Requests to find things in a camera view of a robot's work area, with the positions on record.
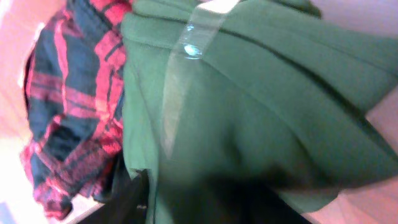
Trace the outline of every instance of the clothing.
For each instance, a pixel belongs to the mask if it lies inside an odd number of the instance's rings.
[[[169,157],[165,74],[198,2],[140,0],[125,16],[124,158],[131,176],[151,170],[148,223],[240,223],[246,205],[230,202],[251,182],[310,212],[341,189],[398,174],[397,155],[365,118],[398,85],[398,41],[284,2],[239,3],[201,59],[181,56],[175,72],[192,83]]]
[[[47,217],[64,219],[76,194],[105,203],[129,183],[119,27],[130,11],[128,1],[68,1],[30,56],[24,93],[33,137],[21,161]]]

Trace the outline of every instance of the green fabric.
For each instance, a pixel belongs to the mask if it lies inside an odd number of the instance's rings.
[[[124,18],[124,158],[131,175],[151,171],[149,221],[225,222],[218,179],[266,181],[309,212],[339,189],[397,175],[397,156],[364,115],[398,83],[398,41],[281,2],[238,4],[203,59],[181,64],[194,78],[171,159],[159,137],[165,71],[198,2],[139,0]],[[322,189],[334,190],[307,194]]]

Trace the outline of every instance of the pink surface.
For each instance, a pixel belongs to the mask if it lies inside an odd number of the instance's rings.
[[[32,186],[19,162],[30,138],[22,90],[18,81],[36,29],[64,0],[0,0],[0,203],[6,202],[16,223],[55,223],[46,220],[32,198]],[[343,27],[373,34],[398,36],[397,0],[313,0],[325,19]],[[67,223],[95,205],[78,197]],[[398,180],[345,191],[310,216],[320,223],[397,223]]]

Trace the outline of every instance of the red and black plaid fabric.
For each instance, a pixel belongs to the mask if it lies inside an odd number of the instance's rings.
[[[123,161],[120,23],[130,11],[123,0],[68,1],[30,56],[24,90],[33,138],[21,161],[47,217],[64,219],[76,194],[105,200]]]

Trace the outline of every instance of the crumpled plaid garment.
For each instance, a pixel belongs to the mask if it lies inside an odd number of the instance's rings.
[[[123,0],[68,1],[28,59],[33,138],[21,161],[47,217],[64,219],[76,194],[106,202],[129,179],[121,154],[126,52],[119,30],[130,11]]]

